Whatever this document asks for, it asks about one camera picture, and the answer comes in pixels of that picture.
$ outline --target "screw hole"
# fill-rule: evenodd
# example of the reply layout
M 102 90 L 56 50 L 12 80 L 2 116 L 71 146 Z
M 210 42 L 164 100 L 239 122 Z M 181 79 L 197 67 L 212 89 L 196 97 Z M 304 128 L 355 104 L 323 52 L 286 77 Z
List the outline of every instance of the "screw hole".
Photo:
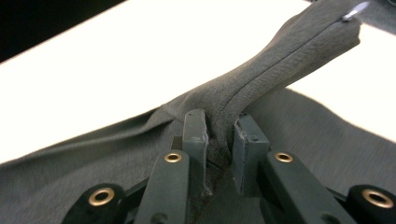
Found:
M 291 162 L 293 161 L 293 157 L 287 153 L 284 152 L 278 152 L 275 154 L 275 158 L 279 161 L 283 162 Z
M 168 162 L 178 162 L 181 161 L 181 155 L 178 153 L 169 153 L 165 156 L 165 160 Z
M 88 199 L 92 206 L 101 206 L 109 203 L 114 198 L 114 190 L 111 188 L 104 188 L 96 190 Z
M 103 199 L 105 199 L 107 197 L 108 197 L 108 193 L 107 192 L 102 192 L 102 193 L 99 193 L 98 195 L 96 195 L 95 199 L 97 201 L 102 201 Z
M 383 207 L 383 208 L 391 208 L 393 207 L 393 201 L 385 194 L 373 190 L 373 189 L 365 189 L 362 193 L 363 198 L 367 200 L 369 203 L 372 203 L 375 206 Z

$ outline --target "dark background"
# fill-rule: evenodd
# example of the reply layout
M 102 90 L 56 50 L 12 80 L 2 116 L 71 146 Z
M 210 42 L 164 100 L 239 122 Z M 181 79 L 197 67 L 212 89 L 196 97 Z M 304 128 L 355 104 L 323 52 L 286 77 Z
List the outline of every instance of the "dark background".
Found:
M 0 63 L 123 1 L 1 0 Z M 357 5 L 364 0 L 348 1 Z M 360 19 L 396 34 L 396 7 L 387 0 L 371 3 Z

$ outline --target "gray fabric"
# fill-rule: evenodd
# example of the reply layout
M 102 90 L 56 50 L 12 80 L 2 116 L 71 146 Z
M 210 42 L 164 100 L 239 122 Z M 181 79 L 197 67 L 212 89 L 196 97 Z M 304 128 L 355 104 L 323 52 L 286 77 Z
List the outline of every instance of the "gray fabric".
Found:
M 60 223 L 91 186 L 137 184 L 149 176 L 156 155 L 182 135 L 185 113 L 196 108 L 205 110 L 211 130 L 206 184 L 215 190 L 231 160 L 239 113 L 359 43 L 360 23 L 339 20 L 351 8 L 343 0 L 316 2 L 287 21 L 262 52 L 224 76 L 140 117 L 2 164 L 0 223 Z M 191 222 L 205 203 L 193 202 Z
M 329 109 L 287 89 L 263 96 L 245 110 L 272 150 L 297 155 L 322 185 L 344 195 L 369 184 L 396 194 L 396 144 L 361 130 Z M 258 198 L 238 195 L 230 171 L 197 223 L 263 223 Z

